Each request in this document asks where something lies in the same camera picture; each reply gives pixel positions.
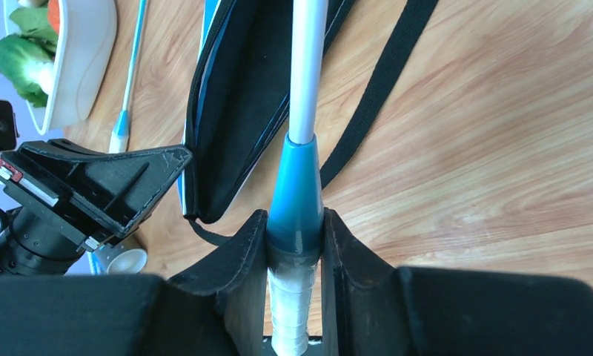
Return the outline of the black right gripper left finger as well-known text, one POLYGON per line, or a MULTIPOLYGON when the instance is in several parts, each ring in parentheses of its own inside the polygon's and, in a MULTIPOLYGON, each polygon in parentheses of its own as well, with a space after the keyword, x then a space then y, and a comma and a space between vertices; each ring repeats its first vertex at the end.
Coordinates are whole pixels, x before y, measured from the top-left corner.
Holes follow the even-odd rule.
POLYGON ((261 355, 268 214, 257 210, 227 242, 169 281, 191 294, 184 355, 261 355))

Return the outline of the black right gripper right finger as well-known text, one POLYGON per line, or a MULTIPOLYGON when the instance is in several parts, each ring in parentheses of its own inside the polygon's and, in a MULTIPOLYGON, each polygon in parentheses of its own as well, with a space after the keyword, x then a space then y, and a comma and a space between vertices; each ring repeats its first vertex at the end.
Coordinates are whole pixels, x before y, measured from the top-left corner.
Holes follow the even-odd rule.
POLYGON ((330 208, 324 211, 324 355, 438 355, 411 325, 401 273, 360 242, 330 208))

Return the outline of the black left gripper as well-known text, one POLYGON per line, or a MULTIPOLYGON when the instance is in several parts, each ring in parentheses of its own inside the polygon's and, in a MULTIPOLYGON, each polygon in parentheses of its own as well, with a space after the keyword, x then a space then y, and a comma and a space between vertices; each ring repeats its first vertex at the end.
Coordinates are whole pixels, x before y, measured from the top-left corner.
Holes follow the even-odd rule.
POLYGON ((25 142, 0 155, 0 182, 53 233, 95 251, 132 234, 192 158, 184 145, 106 154, 66 139, 25 142))

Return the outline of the blue racket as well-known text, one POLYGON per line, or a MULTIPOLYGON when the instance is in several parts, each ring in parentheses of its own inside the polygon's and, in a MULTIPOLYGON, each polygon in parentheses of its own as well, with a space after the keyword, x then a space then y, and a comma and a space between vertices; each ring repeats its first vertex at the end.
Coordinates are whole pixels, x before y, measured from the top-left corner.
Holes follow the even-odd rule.
POLYGON ((294 1, 289 125, 267 222, 271 345, 303 355, 322 250, 322 186, 314 133, 327 1, 294 1))
MULTIPOLYGON (((147 8, 148 2, 141 0, 138 6, 122 107, 110 135, 108 148, 110 154, 120 154, 127 151, 130 138, 130 101, 147 8)), ((129 236, 115 246, 104 245, 94 252, 87 253, 87 260, 90 272, 95 275, 109 273, 136 274, 145 267, 148 261, 148 253, 134 236, 129 236)))

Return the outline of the blue racket bag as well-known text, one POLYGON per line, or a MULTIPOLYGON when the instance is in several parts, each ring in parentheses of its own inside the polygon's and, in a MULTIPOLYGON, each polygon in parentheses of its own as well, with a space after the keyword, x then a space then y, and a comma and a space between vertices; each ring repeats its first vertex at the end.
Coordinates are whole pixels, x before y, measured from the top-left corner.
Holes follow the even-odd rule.
MULTIPOLYGON (((435 1, 405 4, 368 85, 337 145, 323 164, 329 184, 349 163, 402 73, 431 18, 435 1)), ((221 1, 199 54, 188 96, 184 145, 191 164, 179 181, 182 213, 206 242, 288 118, 291 1, 221 1)))

